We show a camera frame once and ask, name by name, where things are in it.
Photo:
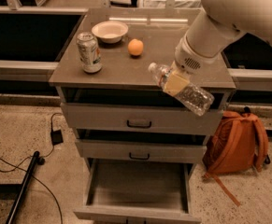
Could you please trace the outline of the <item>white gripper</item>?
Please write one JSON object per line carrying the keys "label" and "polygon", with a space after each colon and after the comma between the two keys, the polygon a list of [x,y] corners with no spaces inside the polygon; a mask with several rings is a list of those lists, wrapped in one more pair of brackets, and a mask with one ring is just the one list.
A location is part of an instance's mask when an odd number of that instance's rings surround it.
{"label": "white gripper", "polygon": [[[184,36],[175,48],[175,66],[189,75],[196,74],[205,64],[213,63],[215,57],[208,58],[194,51]],[[190,81],[176,71],[170,72],[164,77],[163,91],[171,96],[176,96]]]}

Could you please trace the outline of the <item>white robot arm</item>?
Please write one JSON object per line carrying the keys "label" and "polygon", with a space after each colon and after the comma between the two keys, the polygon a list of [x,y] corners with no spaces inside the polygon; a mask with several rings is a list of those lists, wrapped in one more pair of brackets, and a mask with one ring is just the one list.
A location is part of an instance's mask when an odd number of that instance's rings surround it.
{"label": "white robot arm", "polygon": [[171,95],[190,83],[192,74],[211,66],[218,55],[245,34],[272,47],[272,0],[201,0],[202,9],[175,50]]}

